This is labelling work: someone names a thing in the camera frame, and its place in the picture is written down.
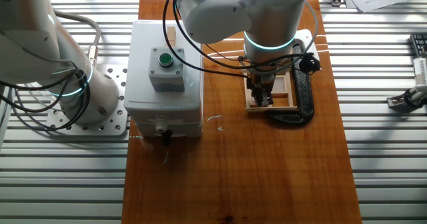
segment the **slotted metal surface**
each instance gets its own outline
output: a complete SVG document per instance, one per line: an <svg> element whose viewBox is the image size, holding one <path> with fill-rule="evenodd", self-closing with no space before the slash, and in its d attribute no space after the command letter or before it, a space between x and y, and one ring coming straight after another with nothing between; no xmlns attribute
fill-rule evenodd
<svg viewBox="0 0 427 224"><path fill-rule="evenodd" d="M139 0L51 1L100 23L100 65L127 65ZM427 223L426 110L397 115L385 102L414 86L408 38L427 32L427 0L366 14L320 3L364 224ZM89 26L61 21L83 48L93 41ZM0 154L0 223L119 224L126 155L127 137L61 143L12 115Z"/></svg>

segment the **bolt hole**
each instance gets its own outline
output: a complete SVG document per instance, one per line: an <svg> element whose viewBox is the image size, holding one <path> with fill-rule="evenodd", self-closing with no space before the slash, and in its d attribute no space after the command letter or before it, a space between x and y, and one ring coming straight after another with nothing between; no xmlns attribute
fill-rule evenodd
<svg viewBox="0 0 427 224"><path fill-rule="evenodd" d="M98 107L98 112L99 112L99 114L101 114L105 117L107 117L107 115L108 115L107 110L105 110L105 108L103 108L101 106Z"/></svg>

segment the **black object holder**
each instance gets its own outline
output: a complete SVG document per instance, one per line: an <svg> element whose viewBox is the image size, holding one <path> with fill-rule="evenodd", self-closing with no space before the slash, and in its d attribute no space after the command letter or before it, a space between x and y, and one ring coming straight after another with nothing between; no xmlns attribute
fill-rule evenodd
<svg viewBox="0 0 427 224"><path fill-rule="evenodd" d="M303 42L296 39L293 46L294 54L302 53L303 46ZM268 117L287 125L306 125L314 116L310 75L300 71L300 63L301 59L292 67L298 109L296 111L267 111Z"/></svg>

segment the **black cable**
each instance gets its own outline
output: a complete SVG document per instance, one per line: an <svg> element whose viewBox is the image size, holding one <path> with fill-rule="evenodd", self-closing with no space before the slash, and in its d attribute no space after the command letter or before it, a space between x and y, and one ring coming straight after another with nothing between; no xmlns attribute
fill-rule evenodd
<svg viewBox="0 0 427 224"><path fill-rule="evenodd" d="M185 61L184 59L182 59L176 52L175 50L173 50L173 47L171 45L171 43L169 42L169 39L167 38L167 30L166 30L166 14L167 14L167 7L169 6L169 2L170 0L166 0L166 4L165 4L165 8L163 10L163 34L165 36L165 40L166 40L166 44L169 47L169 49L171 50L172 54L179 60L181 61L184 65L187 65L188 67L191 67L193 69L196 69L198 71L203 71L206 73L213 73L213 74L219 74L219 75L228 75L228 76L232 76L232 77L243 77L246 78L248 80L251 80L250 77L246 76L246 75L242 75L242 74L234 74L234 73L226 73L226 72L221 72L221 71L212 71L209 69L203 69L200 67L196 67L190 63L188 63L187 61Z"/></svg>
<svg viewBox="0 0 427 224"><path fill-rule="evenodd" d="M33 109L25 108L24 106L17 105L13 101L8 100L8 98L6 98L3 95L0 95L0 99L2 99L4 102L6 102L7 104L9 104L10 106L12 106L14 108L17 108L19 110L30 112L30 113L41 113L41 112L49 110L50 108L52 108L52 107L56 106L56 104L58 104L58 102L62 99L62 97L63 97L63 95L64 95L64 93L65 93L65 91L66 91L66 89L68 87L69 82L72 79L73 79L73 77L69 77L68 80L65 82L64 86L62 87L62 90L61 90L58 98L56 98L56 100L52 104L50 104L47 107L44 107L42 109L33 110Z"/></svg>
<svg viewBox="0 0 427 224"><path fill-rule="evenodd" d="M84 75L84 73L82 71L80 71L78 75ZM72 126L77 120L80 119L80 117L84 114L84 112L86 111L88 105L89 105L89 100L90 100L90 88L88 87L89 84L87 84L87 77L86 75L84 75L83 79L80 81L81 84L81 88L82 88L82 92L83 92L83 97L82 97L82 102L80 103L79 109L77 110L76 114L74 115L74 117L72 119L70 119L66 124L60 126L60 127L49 127L47 125L42 124L40 121L36 120L34 117L32 117L30 114L28 114L28 112L25 112L25 114L34 122L36 122L36 124L44 127L44 129L42 128L38 128L38 127L33 127L30 124L28 124L26 121L24 121L18 114L16 108L12 107L12 110L14 112L14 114L17 116L17 118L28 128L34 130L34 131L58 131L60 129L66 129L70 126ZM21 98L19 96L19 93L17 90L15 90L18 102L20 104L22 104Z"/></svg>
<svg viewBox="0 0 427 224"><path fill-rule="evenodd" d="M177 12L176 12L176 5L177 0L173 0L173 5L172 5L172 9L173 9L173 15L175 17L175 21L177 23L178 29L181 31L182 35L184 36L184 38L188 41L188 43L196 50L198 51L200 54L202 54L204 57L208 58L210 61L213 61L214 63L221 65L223 67L227 67L230 69L239 69L239 70L247 70L247 69L252 69L252 68L256 68L256 67L261 67L264 65L270 65L271 63L275 62L275 61L279 61L281 59L285 59L285 58L290 58L290 57L311 57L313 55L313 53L298 53L298 54L289 54L289 55L283 55L281 57L277 57L275 59L269 60L269 61L265 61L263 63L254 63L249 61L251 64L253 65L244 65L244 66L233 66L233 65L228 65L225 63L222 63L220 61L215 60L214 58L211 58L208 54L204 53L197 45L195 45L193 43L193 41L187 36L187 34L185 34L185 31L183 30L181 23L179 22L179 18L177 16Z"/></svg>
<svg viewBox="0 0 427 224"><path fill-rule="evenodd" d="M4 85L6 87L10 87L10 88L14 88L14 89L18 89L18 90L22 90L22 91L42 91L45 89L49 89L51 87L56 87L57 85L61 84L62 82L68 80L70 77L73 77L75 75L74 73L70 73L67 76L65 76L64 78L60 79L59 81L56 81L52 84L46 85L46 86L41 86L41 87L22 87L22 86L18 86L18 85L14 85L14 84L10 84L10 83L6 83L4 81L0 81L0 85Z"/></svg>
<svg viewBox="0 0 427 224"><path fill-rule="evenodd" d="M11 96L11 89L9 88L9 92L7 93L7 98ZM6 113L7 113L7 106L5 106L5 109L3 110L3 114L1 114L1 120L0 120L0 128L3 126L3 123L6 119Z"/></svg>

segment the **wooden frame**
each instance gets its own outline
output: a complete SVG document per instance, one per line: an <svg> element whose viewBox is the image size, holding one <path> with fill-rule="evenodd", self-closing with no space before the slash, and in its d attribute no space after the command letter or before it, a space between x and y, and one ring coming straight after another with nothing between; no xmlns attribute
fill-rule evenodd
<svg viewBox="0 0 427 224"><path fill-rule="evenodd" d="M294 97L292 91L291 84L291 73L290 70L278 73L276 75L275 84L280 83L279 79L284 80L284 90L283 91L274 91L272 92L273 97L280 98L280 96L284 96L288 98L288 106L286 107L274 107L273 105L269 105L268 107L255 107L255 99L252 97L252 92L249 89L245 89L245 100L246 100L246 111L247 112L260 112L260 111L296 111L298 106L294 105ZM244 86L246 87L247 79L244 79Z"/></svg>

